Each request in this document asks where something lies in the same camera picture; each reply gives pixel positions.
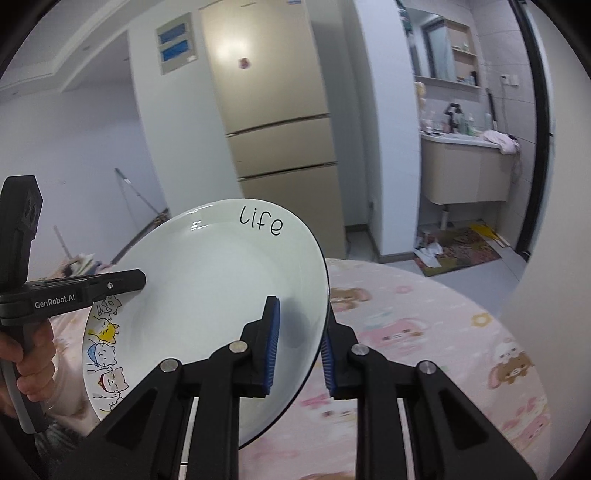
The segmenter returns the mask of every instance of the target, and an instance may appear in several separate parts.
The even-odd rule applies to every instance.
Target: plate rim
[[[314,242],[316,243],[316,246],[318,247],[318,250],[319,250],[319,253],[320,253],[320,257],[322,259],[322,263],[324,264],[324,272],[325,272],[325,275],[326,275],[326,297],[327,297],[327,300],[326,300],[326,311],[325,311],[325,314],[324,314],[324,322],[323,322],[323,325],[322,325],[322,335],[320,337],[320,342],[319,342],[319,345],[318,345],[318,347],[316,349],[316,353],[314,354],[313,360],[312,360],[312,362],[310,364],[309,370],[307,371],[306,375],[304,376],[304,379],[303,379],[302,383],[297,388],[296,392],[294,393],[294,395],[292,396],[292,398],[289,400],[289,402],[286,404],[286,406],[283,408],[283,410],[281,410],[280,414],[277,415],[273,419],[273,421],[269,422],[269,424],[267,426],[265,426],[259,433],[257,433],[256,435],[254,435],[251,439],[249,439],[249,440],[245,441],[244,443],[240,444],[238,446],[238,449],[243,449],[247,445],[250,445],[252,442],[254,442],[258,438],[260,438],[264,433],[266,433],[276,422],[278,422],[283,417],[283,415],[287,412],[287,410],[289,410],[289,408],[293,405],[293,403],[295,402],[295,400],[297,399],[297,397],[300,395],[302,389],[304,388],[305,384],[307,383],[308,379],[310,378],[310,374],[312,373],[312,370],[314,369],[314,366],[316,365],[316,362],[318,361],[318,358],[319,358],[319,355],[320,355],[320,351],[322,349],[322,340],[323,340],[324,334],[326,333],[326,327],[328,325],[328,319],[329,319],[330,308],[331,308],[330,307],[330,277],[329,277],[328,264],[326,263],[327,258],[324,256],[324,252],[322,251],[322,247],[320,246],[320,244],[318,242],[318,239],[316,238],[316,236],[314,235],[314,233],[312,233],[312,230],[310,229],[310,227],[308,226],[308,224],[306,224],[305,221],[303,221],[299,216],[297,216],[291,210],[289,210],[289,209],[287,209],[287,208],[285,208],[285,207],[283,207],[281,205],[278,205],[276,203],[267,202],[266,200],[260,200],[260,199],[252,199],[252,198],[223,199],[223,200],[217,200],[215,202],[204,203],[203,205],[200,205],[198,207],[195,207],[195,208],[191,208],[189,210],[186,210],[185,212],[179,213],[177,216],[171,218],[171,220],[174,220],[174,219],[177,219],[177,218],[180,219],[180,218],[182,218],[182,217],[184,217],[186,215],[190,215],[192,213],[196,213],[196,212],[198,212],[201,209],[204,209],[204,208],[207,208],[207,207],[210,207],[210,206],[213,206],[213,205],[219,205],[219,204],[224,204],[224,203],[233,203],[233,202],[240,203],[241,201],[244,201],[244,200],[254,201],[254,202],[258,202],[258,203],[264,203],[264,204],[268,204],[268,205],[273,205],[275,207],[279,207],[282,210],[285,210],[286,212],[288,212],[290,215],[292,215],[297,220],[299,220],[306,227],[306,229],[310,233],[311,237],[314,239]],[[92,306],[90,308],[88,317],[86,318],[86,323],[85,323],[85,328],[84,328],[84,337],[82,339],[83,342],[86,339],[86,332],[87,332],[87,329],[88,329],[88,322],[90,321],[91,312],[92,312]],[[85,350],[84,350],[84,347],[83,347],[82,348],[82,354],[81,354],[81,361],[82,362],[84,362],[84,360],[85,360],[84,353],[85,353]],[[85,389],[86,395],[89,397],[89,395],[88,395],[88,389],[87,389],[87,386],[86,386],[86,377],[87,377],[87,375],[84,375],[84,373],[83,373],[84,389]],[[99,423],[102,422],[108,416],[108,414],[107,414],[107,415],[104,416],[104,418],[100,418],[99,417],[98,413],[96,412],[95,406],[92,404],[92,400],[90,399],[90,397],[89,397],[89,404],[90,404],[92,410],[94,411],[95,415],[98,417]]]

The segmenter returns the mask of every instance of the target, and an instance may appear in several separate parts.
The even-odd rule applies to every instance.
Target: shelf
[[[476,54],[475,53],[472,53],[471,51],[461,50],[460,48],[453,48],[453,47],[452,47],[452,50],[455,53],[461,53],[463,55],[467,55],[469,57],[476,58]]]
[[[423,82],[427,85],[435,85],[438,87],[446,87],[446,88],[455,88],[457,90],[466,90],[468,92],[478,92],[482,90],[482,87],[477,87],[475,85],[468,85],[466,83],[460,82],[451,82],[449,80],[441,80],[441,79],[434,79],[432,77],[421,77],[416,75],[415,76],[416,82]]]

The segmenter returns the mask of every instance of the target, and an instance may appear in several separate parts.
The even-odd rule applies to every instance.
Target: power outlet
[[[519,76],[518,75],[509,75],[508,73],[504,73],[501,75],[501,83],[503,85],[513,85],[515,87],[519,86]]]

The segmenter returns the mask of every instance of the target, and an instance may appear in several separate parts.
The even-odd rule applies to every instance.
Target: toiletry bottle
[[[462,135],[466,135],[466,133],[467,133],[466,117],[464,116],[463,113],[458,114],[457,125],[458,125],[458,127],[457,127],[458,133],[460,133]]]
[[[474,135],[476,135],[476,132],[474,130],[474,117],[472,116],[471,113],[468,114],[468,135],[471,135],[474,137]]]
[[[492,130],[492,115],[486,113],[484,116],[484,125],[487,130]]]

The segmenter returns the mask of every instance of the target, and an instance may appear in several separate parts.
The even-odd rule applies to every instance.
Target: faucet
[[[454,113],[462,113],[462,107],[460,107],[458,103],[450,103],[443,113],[449,115],[449,132],[452,134],[460,127],[460,125],[453,120],[453,115]]]

